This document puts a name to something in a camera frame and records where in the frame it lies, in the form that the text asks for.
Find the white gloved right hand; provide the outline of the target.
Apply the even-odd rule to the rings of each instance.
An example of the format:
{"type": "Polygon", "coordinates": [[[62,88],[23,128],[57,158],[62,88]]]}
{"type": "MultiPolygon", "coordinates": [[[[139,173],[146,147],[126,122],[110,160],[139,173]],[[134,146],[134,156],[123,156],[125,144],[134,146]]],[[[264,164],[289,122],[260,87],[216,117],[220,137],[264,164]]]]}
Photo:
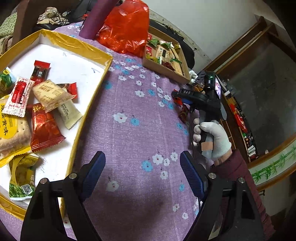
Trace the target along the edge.
{"type": "Polygon", "coordinates": [[[211,160],[217,162],[217,165],[225,162],[232,154],[231,143],[222,125],[215,122],[200,122],[199,118],[193,120],[194,123],[194,144],[201,142],[202,131],[212,136],[211,144],[206,144],[206,147],[212,147],[211,160]]]}

